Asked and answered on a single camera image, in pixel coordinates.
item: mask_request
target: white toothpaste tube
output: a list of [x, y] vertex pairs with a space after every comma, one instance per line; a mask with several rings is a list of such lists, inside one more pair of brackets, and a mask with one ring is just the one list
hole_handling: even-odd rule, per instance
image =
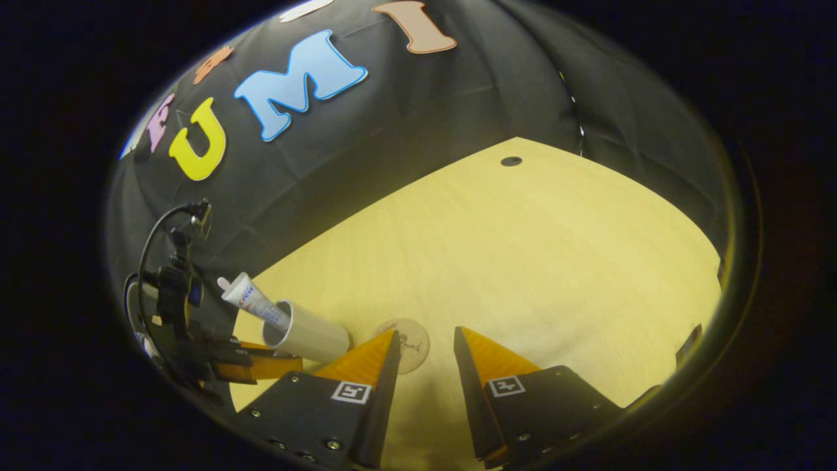
[[288, 331], [290, 316], [277, 308], [253, 284], [253, 280], [247, 273], [241, 272], [233, 282], [229, 282], [225, 278], [219, 278], [218, 285], [223, 289], [221, 298], [227, 303], [233, 304], [265, 322], [272, 323], [284, 332]]

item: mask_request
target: paper cup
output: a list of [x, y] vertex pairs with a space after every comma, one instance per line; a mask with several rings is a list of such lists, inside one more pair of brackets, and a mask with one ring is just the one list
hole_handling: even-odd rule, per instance
[[273, 324], [262, 324], [262, 340], [271, 349], [321, 363], [331, 363], [349, 350], [349, 333], [340, 325], [318, 318], [290, 301], [276, 306], [290, 315], [288, 333]]

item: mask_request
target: round coaster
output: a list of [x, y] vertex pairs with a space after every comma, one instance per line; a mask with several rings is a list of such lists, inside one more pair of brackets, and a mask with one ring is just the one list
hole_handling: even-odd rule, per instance
[[427, 330], [411, 318], [394, 318], [379, 325], [372, 335], [377, 337], [390, 329], [398, 331], [398, 343], [401, 346], [398, 374], [409, 373], [421, 366], [430, 351], [430, 337], [427, 335]]

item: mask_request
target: light wooden tabletop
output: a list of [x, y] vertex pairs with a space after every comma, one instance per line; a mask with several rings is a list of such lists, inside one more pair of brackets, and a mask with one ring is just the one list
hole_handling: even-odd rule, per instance
[[[501, 165], [510, 156], [522, 162]], [[421, 323], [429, 355], [398, 377], [383, 468], [477, 470], [454, 327], [542, 368], [566, 365], [627, 406], [674, 372], [697, 324], [706, 330], [721, 294], [718, 263], [697, 226], [660, 196], [586, 158], [513, 138], [361, 210], [254, 282], [344, 326], [355, 344], [390, 318]], [[260, 321], [239, 312], [234, 335], [261, 343]], [[236, 410], [273, 383], [230, 385]]]

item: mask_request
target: letter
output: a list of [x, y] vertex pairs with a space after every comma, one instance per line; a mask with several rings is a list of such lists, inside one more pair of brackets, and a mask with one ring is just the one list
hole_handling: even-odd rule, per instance
[[146, 129], [148, 130], [148, 137], [151, 139], [151, 153], [154, 153], [157, 149], [157, 144], [160, 143], [163, 133], [166, 132], [166, 127], [161, 126], [161, 124], [166, 122], [166, 119], [168, 119], [168, 104], [171, 103], [172, 100], [174, 100], [173, 93], [162, 101], [160, 107], [157, 108], [157, 111], [154, 111], [154, 114], [151, 115], [151, 119], [148, 120]]
[[198, 106], [190, 122], [196, 122], [203, 132], [206, 133], [209, 139], [209, 150], [203, 157], [198, 157], [189, 141], [186, 140], [188, 130], [184, 127], [177, 133], [172, 141], [172, 145], [168, 148], [169, 157], [174, 157], [180, 168], [192, 180], [203, 180], [215, 170], [221, 158], [223, 151], [227, 148], [227, 136], [223, 133], [223, 127], [212, 113], [213, 98], [209, 97]]
[[229, 46], [223, 46], [221, 49], [215, 51], [212, 55], [209, 56], [208, 59], [204, 60], [200, 67], [195, 70], [195, 80], [192, 81], [194, 85], [201, 83], [201, 80], [204, 79], [209, 72], [212, 72], [212, 69], [215, 68], [216, 65], [223, 62], [225, 59], [229, 57], [230, 54], [233, 53], [233, 48]]
[[410, 39], [407, 50], [413, 54], [429, 54], [452, 49], [456, 41], [445, 36], [422, 9], [421, 2], [383, 3], [372, 9], [373, 12], [386, 13]]
[[301, 40], [290, 50], [288, 73], [259, 70], [235, 89], [235, 98], [244, 98], [262, 125], [266, 142], [279, 136], [289, 125], [290, 115], [278, 112], [271, 102], [294, 111], [308, 111], [308, 84], [314, 81], [314, 97], [327, 100], [357, 84], [368, 75], [366, 69], [343, 58], [329, 41], [331, 30], [320, 31]]

